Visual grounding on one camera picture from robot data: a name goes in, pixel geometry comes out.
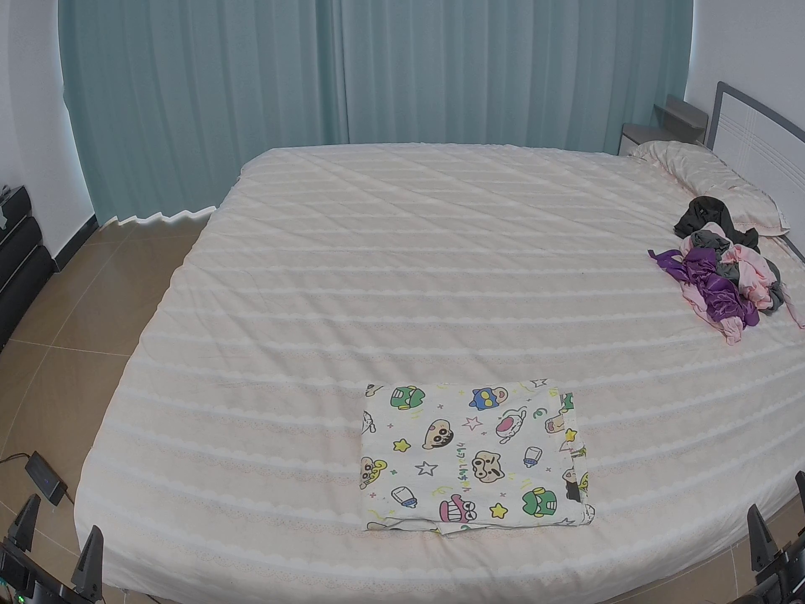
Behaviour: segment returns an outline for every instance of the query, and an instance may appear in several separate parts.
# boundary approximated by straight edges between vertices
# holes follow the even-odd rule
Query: white cartoon blanket
[[[369,385],[361,434],[368,529],[590,523],[573,394],[546,378],[499,386]]]

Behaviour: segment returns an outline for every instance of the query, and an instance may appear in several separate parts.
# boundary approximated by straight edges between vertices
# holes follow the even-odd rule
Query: teal curtain
[[[59,0],[99,221],[221,202],[277,146],[618,149],[683,95],[693,0]]]

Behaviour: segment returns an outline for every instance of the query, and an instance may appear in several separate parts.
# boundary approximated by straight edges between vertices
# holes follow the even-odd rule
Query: bed sheet
[[[268,151],[173,275],[87,456],[75,526],[105,581],[185,602],[594,602],[795,494],[805,334],[742,342],[647,256],[692,195],[629,158],[515,146]],[[770,239],[795,297],[805,271]],[[554,378],[589,449],[589,526],[368,531],[374,378]]]

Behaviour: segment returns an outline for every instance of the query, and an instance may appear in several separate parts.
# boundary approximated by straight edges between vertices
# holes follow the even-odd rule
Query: white headboard
[[[805,262],[805,131],[719,82],[707,147],[774,199],[790,226],[783,239]]]

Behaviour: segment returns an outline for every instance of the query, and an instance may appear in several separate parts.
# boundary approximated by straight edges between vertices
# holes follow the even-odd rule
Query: tiled floor
[[[206,217],[107,226],[47,283],[0,354],[0,458],[37,449],[74,493],[139,334],[205,223]],[[0,466],[0,533],[35,491],[23,466],[24,461]],[[803,527],[799,500],[770,519],[780,546]],[[43,503],[33,557],[69,582],[78,551],[70,503],[64,499],[57,508]],[[752,585],[744,539],[701,565],[607,604],[723,604]],[[150,602],[112,587],[104,592],[108,604]]]

